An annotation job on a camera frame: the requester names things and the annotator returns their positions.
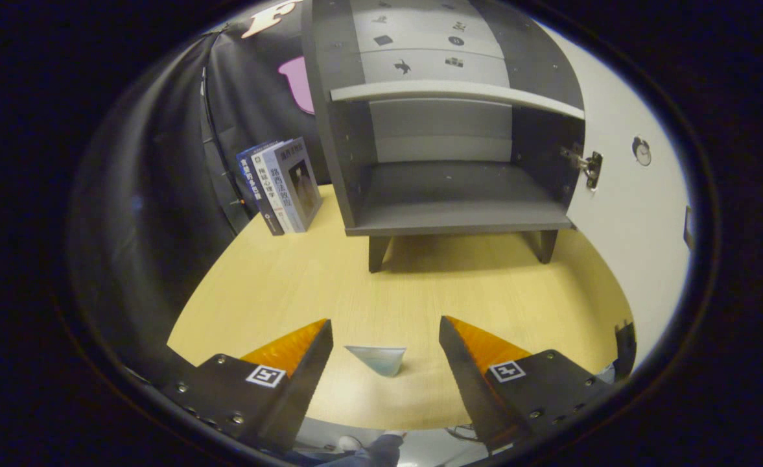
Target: orange foam pad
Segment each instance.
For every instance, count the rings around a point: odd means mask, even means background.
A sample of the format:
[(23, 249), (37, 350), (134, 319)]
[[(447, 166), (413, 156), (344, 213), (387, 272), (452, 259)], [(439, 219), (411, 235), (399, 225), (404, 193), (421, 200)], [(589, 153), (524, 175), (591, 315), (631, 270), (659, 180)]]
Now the orange foam pad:
[(240, 360), (248, 361), (257, 365), (271, 366), (285, 370), (286, 375), (292, 377), (292, 373), (298, 369), (301, 359), (307, 354), (309, 346), (315, 340), (315, 336), (321, 331), (326, 319), (313, 322), (286, 336), (269, 342), (262, 348), (249, 352), (240, 357)]
[(467, 351), (473, 357), (474, 363), (476, 363), (476, 368), (479, 369), (482, 375), (487, 372), (488, 367), (491, 365), (519, 360), (531, 355), (529, 351), (518, 348), (518, 346), (505, 339), (500, 339), (488, 331), (483, 331), (474, 325), (455, 319), (455, 317), (446, 317), (452, 323), (456, 332), (459, 333), (459, 337), (462, 338)]

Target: black curtain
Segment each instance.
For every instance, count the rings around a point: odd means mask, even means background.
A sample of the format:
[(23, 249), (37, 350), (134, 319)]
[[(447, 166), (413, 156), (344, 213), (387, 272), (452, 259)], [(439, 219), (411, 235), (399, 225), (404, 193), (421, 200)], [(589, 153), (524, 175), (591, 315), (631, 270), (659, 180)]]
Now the black curtain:
[(245, 207), (218, 198), (233, 190), (203, 143), (200, 82), (216, 35), (181, 45), (117, 101), (76, 174), (70, 207), (76, 299), (123, 363), (155, 384), (183, 364), (166, 345), (170, 331), (242, 228), (224, 210)]
[[(315, 115), (298, 107), (287, 77), (277, 71), (303, 55), (300, 8), (250, 38), (241, 38), (247, 23), (229, 25), (221, 33), (206, 70), (209, 114), (228, 165), (236, 166), (234, 156), (254, 145), (303, 136), (317, 182), (328, 184)], [(240, 171), (234, 175), (245, 186)]]

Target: book spine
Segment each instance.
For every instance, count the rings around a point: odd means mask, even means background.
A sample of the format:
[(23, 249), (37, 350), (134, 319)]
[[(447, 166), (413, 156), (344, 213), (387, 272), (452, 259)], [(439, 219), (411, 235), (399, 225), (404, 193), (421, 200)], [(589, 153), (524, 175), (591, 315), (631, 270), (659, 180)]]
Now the book spine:
[(295, 204), (292, 203), (292, 197), (289, 195), (289, 190), (286, 187), (286, 180), (283, 179), (281, 174), (280, 165), (277, 163), (277, 157), (275, 157), (277, 150), (268, 150), (263, 154), (263, 160), (266, 162), (266, 168), (268, 169), (269, 177), (272, 178), (272, 183), (277, 191), (277, 197), (280, 199), (283, 209), (286, 210), (287, 218), (292, 223), (292, 228), (295, 232), (306, 232), (301, 218), (298, 216), (298, 209)]
[(268, 225), (269, 230), (272, 231), (272, 235), (283, 235), (283, 227), (280, 222), (275, 219), (275, 211), (272, 209), (272, 204), (269, 203), (266, 194), (263, 193), (263, 186), (260, 183), (260, 178), (254, 172), (254, 165), (251, 161), (251, 154), (245, 154), (240, 159), (240, 167), (242, 168), (242, 176), (246, 178), (248, 186), (251, 187), (254, 199), (257, 202), (257, 209), (260, 210), (260, 215), (263, 216), (263, 220)]
[(272, 183), (272, 177), (269, 177), (268, 168), (266, 168), (266, 162), (263, 159), (263, 154), (252, 154), (252, 165), (256, 172), (257, 178), (260, 180), (261, 186), (263, 186), (263, 193), (266, 194), (266, 199), (269, 201), (269, 205), (274, 211), (274, 216), (277, 218), (278, 224), (280, 224), (284, 233), (291, 234), (295, 232), (292, 228), (292, 223), (289, 222), (289, 217), (286, 214), (286, 210), (283, 209), (283, 203), (278, 198), (277, 190)]

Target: door hinge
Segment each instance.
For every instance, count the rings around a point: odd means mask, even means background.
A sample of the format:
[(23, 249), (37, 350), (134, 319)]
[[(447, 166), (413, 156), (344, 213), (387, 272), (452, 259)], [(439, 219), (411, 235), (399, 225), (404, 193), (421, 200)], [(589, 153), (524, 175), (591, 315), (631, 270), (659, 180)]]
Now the door hinge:
[(592, 151), (591, 157), (583, 159), (580, 152), (576, 150), (567, 150), (560, 148), (560, 156), (567, 157), (571, 161), (571, 166), (580, 169), (586, 174), (586, 187), (594, 191), (597, 189), (597, 182), (600, 180), (600, 168), (603, 166), (603, 156), (597, 151)]

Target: cabinet shelf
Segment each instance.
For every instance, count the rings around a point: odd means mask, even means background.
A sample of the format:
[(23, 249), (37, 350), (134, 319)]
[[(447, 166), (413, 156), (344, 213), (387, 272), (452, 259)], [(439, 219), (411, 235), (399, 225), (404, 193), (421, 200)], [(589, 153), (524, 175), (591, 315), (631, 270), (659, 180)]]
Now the cabinet shelf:
[(330, 91), (330, 97), (333, 102), (417, 98), (467, 99), (532, 107), (577, 119), (585, 119), (583, 110), (543, 95), (503, 88), (502, 86), (476, 82), (457, 82), (456, 80), (402, 80), (401, 82), (365, 83), (333, 89)]
[(347, 235), (475, 234), (570, 228), (565, 206), (523, 169), (498, 162), (400, 162), (371, 168)]

